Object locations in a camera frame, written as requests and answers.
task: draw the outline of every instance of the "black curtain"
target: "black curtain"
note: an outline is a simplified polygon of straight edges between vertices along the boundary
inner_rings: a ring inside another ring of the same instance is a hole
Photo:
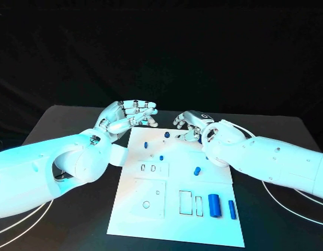
[[[144,99],[297,116],[323,149],[323,7],[163,7],[0,5],[0,139],[25,138],[54,104]]]

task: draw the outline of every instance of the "table surface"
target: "table surface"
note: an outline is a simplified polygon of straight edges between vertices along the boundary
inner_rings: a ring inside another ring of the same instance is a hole
[[[52,106],[45,112],[23,144],[78,134],[92,128],[102,108]],[[173,129],[177,111],[159,111],[160,128]],[[318,151],[301,119],[208,113],[215,120],[226,119],[255,135],[282,140]],[[127,147],[130,131],[115,142]],[[261,181],[231,168],[233,190],[244,232],[245,248],[159,239],[107,235],[121,168],[108,166],[101,178],[61,196],[30,231],[0,250],[323,250],[323,226],[291,214],[272,200]],[[268,184],[278,200],[300,214],[323,221],[323,206],[288,188]],[[0,234],[0,245],[33,224],[43,210]],[[29,212],[0,219],[0,229]]]

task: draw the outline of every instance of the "blue cylinder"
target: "blue cylinder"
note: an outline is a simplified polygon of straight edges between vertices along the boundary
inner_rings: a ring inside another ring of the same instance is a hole
[[[210,217],[213,217],[213,218],[222,217],[219,196],[218,195],[208,195],[208,200],[209,200]]]
[[[231,211],[231,219],[235,220],[236,216],[235,216],[235,204],[233,204],[233,201],[229,200],[228,204],[229,204],[229,211]]]
[[[200,172],[200,167],[196,167],[196,170],[195,170],[195,175],[199,176],[199,172]]]

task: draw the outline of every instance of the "robotic hand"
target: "robotic hand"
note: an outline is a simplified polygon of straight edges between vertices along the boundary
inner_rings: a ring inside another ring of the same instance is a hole
[[[255,137],[233,123],[225,120],[215,122],[197,111],[186,111],[177,116],[173,124],[179,129],[185,123],[189,132],[176,137],[186,141],[200,140],[202,151],[215,165],[231,165],[254,178],[323,198],[323,153],[282,141]]]
[[[147,101],[114,102],[92,129],[0,152],[0,218],[28,211],[94,182],[108,163],[124,165],[127,149],[113,142],[136,125],[157,127],[154,108],[156,103]],[[54,164],[62,171],[56,177]]]

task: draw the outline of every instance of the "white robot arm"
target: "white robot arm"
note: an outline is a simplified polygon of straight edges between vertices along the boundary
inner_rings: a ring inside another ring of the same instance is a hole
[[[35,208],[72,188],[94,182],[108,163],[123,166],[127,149],[113,144],[136,125],[157,126],[156,103],[114,102],[92,129],[0,152],[0,218]],[[52,164],[62,170],[54,176]]]
[[[323,153],[282,141],[246,138],[238,125],[213,119],[197,111],[183,112],[173,124],[189,132],[177,138],[200,140],[208,159],[221,167],[229,165],[254,178],[304,191],[323,198]]]

